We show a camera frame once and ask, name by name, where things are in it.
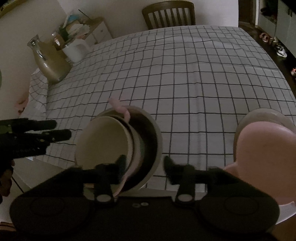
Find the cream white bowl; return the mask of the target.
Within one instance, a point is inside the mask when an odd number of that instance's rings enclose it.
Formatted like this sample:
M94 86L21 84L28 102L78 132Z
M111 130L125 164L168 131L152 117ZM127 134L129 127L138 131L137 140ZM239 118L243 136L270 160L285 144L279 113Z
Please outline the cream white bowl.
M119 120L110 116L93 119L82 131L76 144L76 164L85 170L99 164L114 164L126 158L124 173L132 157L132 141Z

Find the large white plate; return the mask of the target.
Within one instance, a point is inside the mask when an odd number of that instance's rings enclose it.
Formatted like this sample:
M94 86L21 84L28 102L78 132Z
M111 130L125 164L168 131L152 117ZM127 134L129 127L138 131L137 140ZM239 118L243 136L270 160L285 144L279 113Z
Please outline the large white plate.
M295 125L267 108L248 113L233 144L234 172L279 204L278 223L295 215Z

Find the pink bear-shaped plate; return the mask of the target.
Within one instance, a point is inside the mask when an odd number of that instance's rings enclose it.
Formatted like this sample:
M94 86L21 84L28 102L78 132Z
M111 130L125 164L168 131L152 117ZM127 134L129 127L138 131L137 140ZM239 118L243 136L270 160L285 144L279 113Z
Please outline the pink bear-shaped plate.
M295 133L277 123L247 125L236 142L235 162L224 170L273 197L295 201Z

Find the large stainless steel bowl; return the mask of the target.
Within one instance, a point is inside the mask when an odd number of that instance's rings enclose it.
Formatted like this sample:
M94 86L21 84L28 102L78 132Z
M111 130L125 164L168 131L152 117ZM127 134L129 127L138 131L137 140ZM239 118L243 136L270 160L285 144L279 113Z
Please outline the large stainless steel bowl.
M136 106L126 108L130 112L129 129L138 134L143 154L137 170L127 177L124 184L119 185L113 193L114 196L141 189L156 171L163 151L161 131L151 115Z

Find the pink steel-lined bowl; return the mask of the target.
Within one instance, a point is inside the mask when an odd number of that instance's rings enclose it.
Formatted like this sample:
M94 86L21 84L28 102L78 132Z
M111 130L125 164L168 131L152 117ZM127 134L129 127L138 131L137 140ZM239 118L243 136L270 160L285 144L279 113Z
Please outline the pink steel-lined bowl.
M122 177L121 183L119 184L117 190L113 194L113 196L116 197L122 191L128 178L130 178L139 170L144 159L145 147L144 141L142 140L140 135L130 125L131 114L127 107L123 106L122 103L117 99L111 98L109 99L109 103L117 113L123 115L122 118L115 115L113 116L113 118L119 120L121 124L126 128L132 141L132 157L130 158L130 162L127 165L127 170L125 171L125 174Z

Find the gold thermos jug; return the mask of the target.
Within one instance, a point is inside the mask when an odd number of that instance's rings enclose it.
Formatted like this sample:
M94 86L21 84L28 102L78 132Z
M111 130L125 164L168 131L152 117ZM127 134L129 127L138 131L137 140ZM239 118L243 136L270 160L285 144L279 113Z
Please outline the gold thermos jug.
M42 42L38 35L27 46L31 48L39 70L50 84L61 82L70 72L71 65L59 55L54 46Z

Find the white electric kettle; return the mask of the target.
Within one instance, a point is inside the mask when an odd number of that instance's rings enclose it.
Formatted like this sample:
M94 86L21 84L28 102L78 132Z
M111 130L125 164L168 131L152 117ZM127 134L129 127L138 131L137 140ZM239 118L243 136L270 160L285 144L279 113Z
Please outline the white electric kettle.
M62 51L73 63L77 63L90 52L90 47L85 40L72 38L65 43Z

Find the white checkered tablecloth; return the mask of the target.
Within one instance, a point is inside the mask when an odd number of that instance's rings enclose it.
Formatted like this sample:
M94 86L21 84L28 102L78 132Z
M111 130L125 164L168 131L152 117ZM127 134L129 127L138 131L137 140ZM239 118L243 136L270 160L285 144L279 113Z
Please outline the white checkered tablecloth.
M52 144L43 162L74 165L81 132L110 98L138 107L130 124L148 133L151 166L131 176L125 190L170 190L162 157L171 156L199 170L233 161L237 125L249 112L270 108L295 125L295 95L274 61L243 29L181 26L112 39L91 48L60 83L48 85L40 70L31 76L22 117L55 120L72 138Z

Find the small wooden side cabinet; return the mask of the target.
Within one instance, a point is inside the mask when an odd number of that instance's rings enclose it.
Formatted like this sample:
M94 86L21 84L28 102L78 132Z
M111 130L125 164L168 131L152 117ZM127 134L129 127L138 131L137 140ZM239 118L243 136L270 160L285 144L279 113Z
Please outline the small wooden side cabinet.
M84 23L74 20L65 27L61 26L58 33L65 42L71 38L83 39L90 47L112 39L102 17L89 19Z

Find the far wooden chair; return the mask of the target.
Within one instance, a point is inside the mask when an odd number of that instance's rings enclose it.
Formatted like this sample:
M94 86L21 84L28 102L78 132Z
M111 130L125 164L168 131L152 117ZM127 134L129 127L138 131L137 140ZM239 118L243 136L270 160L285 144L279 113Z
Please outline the far wooden chair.
M163 1L142 9L149 30L196 25L195 7L190 1Z

